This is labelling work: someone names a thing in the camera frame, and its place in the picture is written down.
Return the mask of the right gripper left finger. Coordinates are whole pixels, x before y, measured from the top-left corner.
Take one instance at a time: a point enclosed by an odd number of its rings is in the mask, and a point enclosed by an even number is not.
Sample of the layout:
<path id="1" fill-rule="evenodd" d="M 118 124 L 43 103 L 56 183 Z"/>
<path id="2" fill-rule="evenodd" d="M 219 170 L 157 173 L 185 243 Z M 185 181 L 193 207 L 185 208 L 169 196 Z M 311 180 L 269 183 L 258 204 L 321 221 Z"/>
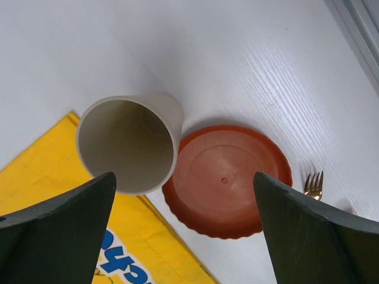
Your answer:
<path id="1" fill-rule="evenodd" d="M 1 217 L 1 283 L 91 283 L 111 213 L 116 177 Z"/>

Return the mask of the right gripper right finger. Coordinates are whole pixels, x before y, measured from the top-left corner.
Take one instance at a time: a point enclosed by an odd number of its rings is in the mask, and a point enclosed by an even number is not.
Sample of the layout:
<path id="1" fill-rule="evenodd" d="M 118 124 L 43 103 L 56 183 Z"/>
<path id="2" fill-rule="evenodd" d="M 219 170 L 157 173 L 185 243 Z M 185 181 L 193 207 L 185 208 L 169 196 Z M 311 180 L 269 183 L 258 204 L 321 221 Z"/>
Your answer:
<path id="1" fill-rule="evenodd" d="M 378 283 L 378 222 L 263 172 L 255 174 L 253 188 L 278 283 Z"/>

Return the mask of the gold fork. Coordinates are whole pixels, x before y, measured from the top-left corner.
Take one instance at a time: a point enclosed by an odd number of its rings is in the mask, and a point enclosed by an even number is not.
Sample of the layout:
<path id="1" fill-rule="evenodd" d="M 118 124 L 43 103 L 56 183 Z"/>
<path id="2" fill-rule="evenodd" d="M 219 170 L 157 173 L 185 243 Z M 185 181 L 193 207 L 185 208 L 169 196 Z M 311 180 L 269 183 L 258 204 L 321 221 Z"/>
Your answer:
<path id="1" fill-rule="evenodd" d="M 323 171 L 310 173 L 305 181 L 303 193 L 315 200 L 321 201 L 323 196 L 323 178 Z M 352 204 L 347 199 L 341 199 L 333 206 L 350 214 L 355 213 Z"/>

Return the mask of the yellow pikachu placemat cloth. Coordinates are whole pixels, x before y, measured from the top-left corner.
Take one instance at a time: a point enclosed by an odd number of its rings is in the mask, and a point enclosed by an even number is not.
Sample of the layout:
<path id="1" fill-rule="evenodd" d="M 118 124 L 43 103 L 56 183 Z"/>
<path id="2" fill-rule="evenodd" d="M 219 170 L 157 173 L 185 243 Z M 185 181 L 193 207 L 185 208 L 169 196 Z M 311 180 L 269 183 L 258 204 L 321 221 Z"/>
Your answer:
<path id="1" fill-rule="evenodd" d="M 68 113 L 1 170 L 1 214 L 26 208 L 73 189 L 90 176 L 79 160 L 75 134 L 79 117 Z M 145 196 L 116 194 L 106 231 L 106 249 L 128 260 L 107 272 L 99 256 L 94 283 L 214 283 L 164 217 Z"/>

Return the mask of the red-brown plastic plate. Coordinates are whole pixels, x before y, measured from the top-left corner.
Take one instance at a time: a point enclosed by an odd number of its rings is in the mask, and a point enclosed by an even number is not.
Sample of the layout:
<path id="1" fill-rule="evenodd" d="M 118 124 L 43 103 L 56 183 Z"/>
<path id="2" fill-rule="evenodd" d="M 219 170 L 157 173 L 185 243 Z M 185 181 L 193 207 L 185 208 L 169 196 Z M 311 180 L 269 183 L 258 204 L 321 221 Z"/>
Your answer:
<path id="1" fill-rule="evenodd" d="M 289 162 L 270 138 L 238 125 L 209 126 L 181 140 L 162 192 L 171 213 L 189 229 L 212 238 L 249 237 L 263 230 L 256 172 L 293 184 Z"/>

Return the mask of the beige paper cup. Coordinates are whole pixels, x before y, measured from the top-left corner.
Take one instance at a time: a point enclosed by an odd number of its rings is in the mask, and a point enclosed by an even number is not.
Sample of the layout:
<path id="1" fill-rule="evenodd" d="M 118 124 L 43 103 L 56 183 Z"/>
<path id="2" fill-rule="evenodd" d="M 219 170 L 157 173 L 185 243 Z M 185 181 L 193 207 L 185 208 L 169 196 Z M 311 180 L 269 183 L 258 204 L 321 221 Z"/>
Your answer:
<path id="1" fill-rule="evenodd" d="M 93 177 L 113 172 L 119 193 L 143 195 L 172 176 L 183 122 L 182 106 L 168 93 L 107 97 L 79 119 L 78 156 Z"/>

